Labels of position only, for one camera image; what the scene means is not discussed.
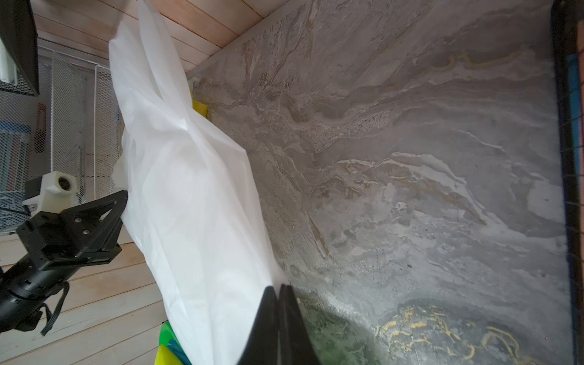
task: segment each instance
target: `black grid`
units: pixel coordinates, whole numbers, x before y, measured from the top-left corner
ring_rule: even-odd
[[[584,363],[584,305],[581,245],[584,244],[584,121],[579,74],[584,61],[578,50],[578,22],[584,19],[579,0],[555,0],[551,10],[551,34],[558,99],[559,145],[564,186],[567,254],[572,304],[573,363]]]
[[[37,94],[30,88],[26,80],[19,75],[17,85],[12,85],[7,82],[0,81],[0,91],[13,92],[21,95],[37,96]]]

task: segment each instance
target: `blue fabric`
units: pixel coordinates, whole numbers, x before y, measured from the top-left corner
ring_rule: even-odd
[[[0,121],[0,130],[7,132],[17,132],[30,134],[30,126],[26,124],[14,123],[13,121]]]
[[[582,114],[580,98],[580,76],[578,74],[578,55],[571,54],[567,57],[568,62],[568,90],[570,101],[570,119],[572,120],[572,147],[580,146],[580,114]],[[577,175],[580,174],[580,149],[574,150],[574,165]]]

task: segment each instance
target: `metal mesh panel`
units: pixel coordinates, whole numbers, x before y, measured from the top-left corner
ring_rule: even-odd
[[[53,53],[53,112],[51,119],[51,171],[77,178],[79,192],[72,205],[86,202],[85,140],[87,77],[58,53]]]
[[[22,77],[22,75],[18,76],[18,82],[16,83],[16,85],[0,81],[0,91],[8,91],[29,96],[35,95],[34,91],[30,88],[29,84],[27,84],[26,80],[24,79],[24,77]]]
[[[23,212],[25,181],[50,171],[48,65],[39,64],[39,84],[38,97],[0,91],[0,231],[26,219],[18,213]]]
[[[93,184],[95,199],[113,192],[110,177],[121,154],[123,122],[108,69],[95,69],[95,114],[93,119]]]
[[[584,3],[556,0],[551,11],[559,145],[564,186],[574,364],[584,363]]]

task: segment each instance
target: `green object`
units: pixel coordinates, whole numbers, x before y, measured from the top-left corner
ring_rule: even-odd
[[[208,111],[207,105],[200,103],[200,102],[193,99],[193,109],[195,110],[195,112],[201,114],[205,118],[207,117],[207,111]]]
[[[180,360],[164,345],[158,346],[154,365],[183,365]]]
[[[174,339],[176,343],[180,345],[178,338],[176,338],[175,331],[172,330],[171,323],[166,321],[162,324],[162,327],[160,327],[160,338],[158,344],[168,347],[168,342],[171,339]]]

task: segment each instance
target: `gray marble wall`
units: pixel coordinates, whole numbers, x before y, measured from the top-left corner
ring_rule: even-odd
[[[311,0],[199,72],[324,362],[571,361],[550,7]]]

